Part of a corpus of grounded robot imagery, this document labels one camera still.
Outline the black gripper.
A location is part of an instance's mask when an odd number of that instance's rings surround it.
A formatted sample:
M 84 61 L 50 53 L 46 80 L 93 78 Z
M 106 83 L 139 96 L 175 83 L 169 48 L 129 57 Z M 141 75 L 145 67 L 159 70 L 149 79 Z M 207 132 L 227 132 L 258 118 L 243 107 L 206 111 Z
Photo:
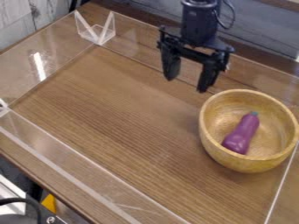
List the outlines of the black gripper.
M 214 85 L 219 73 L 229 69 L 230 55 L 235 52 L 234 47 L 219 38 L 213 38 L 201 46 L 211 50 L 211 53 L 206 53 L 183 39 L 178 27 L 161 26 L 159 34 L 157 47 L 162 54 L 165 78 L 171 81 L 179 75 L 182 58 L 198 62 L 203 64 L 203 68 L 197 89 L 205 93 Z

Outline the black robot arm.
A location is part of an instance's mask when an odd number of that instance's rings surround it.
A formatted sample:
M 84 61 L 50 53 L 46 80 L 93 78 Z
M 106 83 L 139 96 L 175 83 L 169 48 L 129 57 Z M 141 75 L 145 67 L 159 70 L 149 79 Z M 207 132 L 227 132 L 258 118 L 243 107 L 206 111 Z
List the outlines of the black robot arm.
M 235 48 L 218 35 L 229 30 L 237 13 L 230 0 L 182 0 L 182 26 L 159 27 L 157 42 L 162 54 L 163 76 L 173 81 L 182 70 L 182 58 L 202 64 L 197 90 L 205 93 L 217 82 L 221 72 L 229 69 Z

